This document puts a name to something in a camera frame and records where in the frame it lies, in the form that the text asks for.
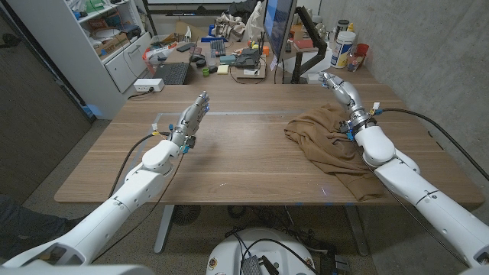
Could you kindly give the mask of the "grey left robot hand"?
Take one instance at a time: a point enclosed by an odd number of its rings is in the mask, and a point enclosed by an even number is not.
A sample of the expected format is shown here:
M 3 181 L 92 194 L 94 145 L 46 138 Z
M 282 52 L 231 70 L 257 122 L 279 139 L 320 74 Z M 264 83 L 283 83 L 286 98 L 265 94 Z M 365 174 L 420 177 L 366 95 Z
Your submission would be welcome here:
M 180 114 L 169 140 L 179 147 L 183 146 L 198 131 L 199 124 L 208 111 L 209 96 L 203 91 L 195 102 Z

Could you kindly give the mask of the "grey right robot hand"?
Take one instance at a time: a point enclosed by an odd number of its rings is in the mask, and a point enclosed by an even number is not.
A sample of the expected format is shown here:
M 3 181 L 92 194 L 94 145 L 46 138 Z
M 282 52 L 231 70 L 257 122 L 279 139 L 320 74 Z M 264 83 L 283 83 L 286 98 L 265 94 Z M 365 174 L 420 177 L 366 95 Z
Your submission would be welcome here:
M 350 82 L 326 71 L 319 75 L 322 86 L 333 91 L 335 98 L 348 115 L 348 120 L 340 127 L 342 130 L 348 128 L 351 135 L 355 136 L 359 131 L 377 123 L 365 110 L 358 90 Z

